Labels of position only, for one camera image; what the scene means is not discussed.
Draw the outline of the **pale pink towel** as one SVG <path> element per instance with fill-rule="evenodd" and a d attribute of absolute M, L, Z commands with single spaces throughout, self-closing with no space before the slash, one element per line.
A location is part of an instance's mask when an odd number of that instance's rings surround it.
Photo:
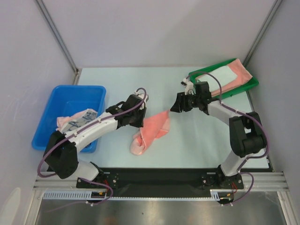
<path fill-rule="evenodd" d="M 142 155 L 156 140 L 166 135 L 170 130 L 169 110 L 143 120 L 143 127 L 133 136 L 130 152 Z"/>

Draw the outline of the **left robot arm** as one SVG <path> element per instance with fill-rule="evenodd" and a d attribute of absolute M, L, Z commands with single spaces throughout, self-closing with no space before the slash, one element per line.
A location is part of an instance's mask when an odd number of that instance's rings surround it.
<path fill-rule="evenodd" d="M 130 125 L 141 128 L 147 100 L 147 94 L 131 94 L 126 101 L 112 105 L 82 127 L 66 133 L 53 132 L 42 161 L 46 162 L 54 175 L 60 179 L 73 175 L 85 179 L 94 188 L 101 186 L 101 169 L 93 162 L 80 161 L 78 153 L 98 138 L 121 127 Z"/>

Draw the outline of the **light blue towel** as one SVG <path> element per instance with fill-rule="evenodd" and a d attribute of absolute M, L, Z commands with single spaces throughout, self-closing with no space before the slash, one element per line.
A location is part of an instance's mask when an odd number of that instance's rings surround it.
<path fill-rule="evenodd" d="M 238 77 L 230 68 L 229 66 L 222 66 L 219 67 L 211 72 L 209 72 L 212 76 L 214 76 L 220 83 L 221 87 L 224 87 L 225 85 L 233 82 Z M 209 85 L 210 92 L 214 92 L 216 90 L 219 90 L 219 85 L 217 81 L 207 75 L 203 74 L 196 78 L 197 82 L 207 82 Z"/>

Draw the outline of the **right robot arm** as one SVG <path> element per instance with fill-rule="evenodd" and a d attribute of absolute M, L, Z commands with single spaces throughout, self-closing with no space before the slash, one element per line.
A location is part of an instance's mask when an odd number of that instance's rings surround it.
<path fill-rule="evenodd" d="M 170 109 L 172 112 L 189 112 L 197 108 L 229 127 L 231 152 L 216 171 L 216 184 L 227 188 L 249 159 L 263 158 L 268 154 L 268 140 L 260 117 L 256 112 L 243 113 L 225 105 L 220 98 L 211 95 L 207 82 L 193 84 L 184 79 L 181 84 L 185 90 L 177 93 Z"/>

